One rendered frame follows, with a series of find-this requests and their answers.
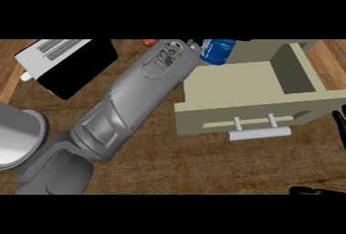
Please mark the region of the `beige wooden drawer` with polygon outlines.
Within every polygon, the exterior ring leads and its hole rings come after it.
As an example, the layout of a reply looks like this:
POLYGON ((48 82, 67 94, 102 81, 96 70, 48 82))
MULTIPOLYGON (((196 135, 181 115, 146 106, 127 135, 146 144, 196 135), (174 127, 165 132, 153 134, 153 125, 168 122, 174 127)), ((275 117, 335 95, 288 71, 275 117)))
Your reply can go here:
POLYGON ((346 102, 346 90, 326 90, 297 43, 280 44, 269 58, 198 66, 183 82, 184 104, 196 109, 276 103, 346 102))

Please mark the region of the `grey metal pot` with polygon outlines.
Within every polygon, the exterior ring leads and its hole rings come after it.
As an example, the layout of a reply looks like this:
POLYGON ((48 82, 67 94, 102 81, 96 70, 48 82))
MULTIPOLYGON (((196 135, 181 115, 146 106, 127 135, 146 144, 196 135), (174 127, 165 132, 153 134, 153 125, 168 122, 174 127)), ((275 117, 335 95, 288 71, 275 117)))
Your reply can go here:
POLYGON ((42 146, 48 120, 32 110, 19 110, 0 102, 0 171, 19 167, 42 146))

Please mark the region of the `blue can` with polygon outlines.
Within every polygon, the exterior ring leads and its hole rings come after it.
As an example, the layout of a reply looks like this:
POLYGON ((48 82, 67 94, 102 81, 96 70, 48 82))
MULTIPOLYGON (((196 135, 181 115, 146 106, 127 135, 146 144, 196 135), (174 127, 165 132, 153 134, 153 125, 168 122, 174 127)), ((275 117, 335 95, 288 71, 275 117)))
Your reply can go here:
POLYGON ((199 54, 201 61, 214 66, 223 65, 235 44, 235 39, 204 39, 199 54))

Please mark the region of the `white and black appliance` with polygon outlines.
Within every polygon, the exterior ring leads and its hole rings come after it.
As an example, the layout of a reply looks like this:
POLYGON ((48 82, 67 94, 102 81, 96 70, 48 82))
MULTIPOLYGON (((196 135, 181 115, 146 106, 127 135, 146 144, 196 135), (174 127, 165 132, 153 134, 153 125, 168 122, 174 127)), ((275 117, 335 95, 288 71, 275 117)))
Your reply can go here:
POLYGON ((109 39, 39 39, 14 58, 36 83, 62 100, 118 59, 109 39))

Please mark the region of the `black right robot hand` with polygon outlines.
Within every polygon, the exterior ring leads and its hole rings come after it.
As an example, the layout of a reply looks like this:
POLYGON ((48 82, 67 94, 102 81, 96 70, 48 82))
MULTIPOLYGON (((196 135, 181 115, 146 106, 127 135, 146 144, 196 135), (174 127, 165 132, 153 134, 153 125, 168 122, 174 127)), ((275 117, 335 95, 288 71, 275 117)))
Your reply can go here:
MULTIPOLYGON (((343 144, 343 148, 346 149, 346 117, 343 116, 346 113, 346 105, 341 106, 341 111, 332 111, 332 118, 338 127, 338 136, 343 144)), ((325 190, 319 188, 310 188, 306 186, 292 186, 289 188, 291 195, 320 195, 320 196, 346 196, 344 192, 325 190)))

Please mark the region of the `beige wooden cabinet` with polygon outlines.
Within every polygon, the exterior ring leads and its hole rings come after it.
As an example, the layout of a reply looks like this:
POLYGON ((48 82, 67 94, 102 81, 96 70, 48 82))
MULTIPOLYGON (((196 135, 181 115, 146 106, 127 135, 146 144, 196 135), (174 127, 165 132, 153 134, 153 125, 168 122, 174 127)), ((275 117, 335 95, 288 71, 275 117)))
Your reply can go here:
POLYGON ((227 56, 227 64, 267 61, 282 45, 297 43, 304 52, 309 51, 317 39, 251 39, 236 41, 227 56))

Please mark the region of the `beige drawer front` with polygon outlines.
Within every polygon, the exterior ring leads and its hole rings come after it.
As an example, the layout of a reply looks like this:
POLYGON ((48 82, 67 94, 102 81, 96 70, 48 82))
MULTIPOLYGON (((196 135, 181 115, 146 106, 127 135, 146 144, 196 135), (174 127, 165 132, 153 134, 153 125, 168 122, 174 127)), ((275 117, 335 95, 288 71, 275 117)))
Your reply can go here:
POLYGON ((233 118, 245 130, 270 126, 267 114, 277 126, 300 125, 346 104, 346 90, 325 90, 267 97, 230 95, 223 100, 174 104, 177 135, 215 133, 235 130, 233 118))

